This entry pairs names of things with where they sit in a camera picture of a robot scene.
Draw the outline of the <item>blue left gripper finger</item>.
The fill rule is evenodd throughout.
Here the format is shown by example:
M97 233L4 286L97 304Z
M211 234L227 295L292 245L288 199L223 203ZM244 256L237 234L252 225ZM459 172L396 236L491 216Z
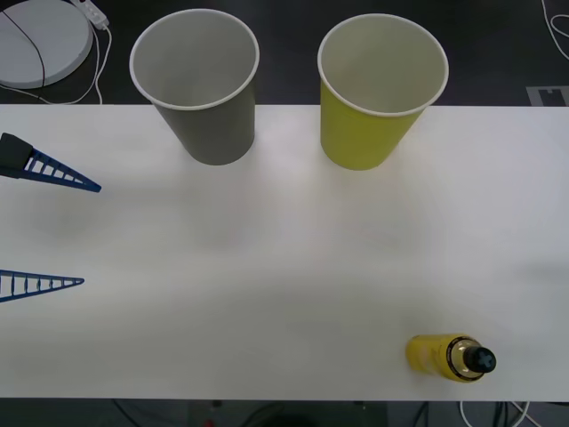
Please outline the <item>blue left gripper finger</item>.
M96 182L10 133L1 134L1 175L94 193L101 191Z
M83 278L1 270L1 302L49 294L84 283Z

